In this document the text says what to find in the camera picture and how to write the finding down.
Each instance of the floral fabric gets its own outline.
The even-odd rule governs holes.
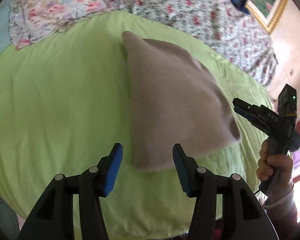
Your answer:
[[[67,30],[81,17],[109,11],[103,0],[14,0],[10,6],[10,36],[17,49]]]
[[[196,37],[249,73],[270,84],[278,64],[272,40],[253,15],[238,11],[230,0],[107,0],[125,9]]]

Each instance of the beige cloth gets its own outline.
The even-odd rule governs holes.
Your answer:
[[[231,108],[208,69],[183,48],[124,32],[130,117],[140,169],[173,167],[172,147],[202,158],[239,142]]]

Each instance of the gold picture frame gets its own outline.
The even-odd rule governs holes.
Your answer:
[[[287,1],[288,0],[275,0],[267,18],[263,16],[259,9],[250,0],[247,1],[245,7],[256,17],[262,27],[270,34],[278,23]]]

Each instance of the framed painting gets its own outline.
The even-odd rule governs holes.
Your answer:
[[[268,32],[274,29],[288,0],[248,0],[246,8]]]

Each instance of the wall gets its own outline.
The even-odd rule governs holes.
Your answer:
[[[297,90],[298,120],[300,119],[300,12],[292,0],[288,0],[279,22],[271,33],[278,59],[273,82],[268,88],[277,99],[285,84]]]

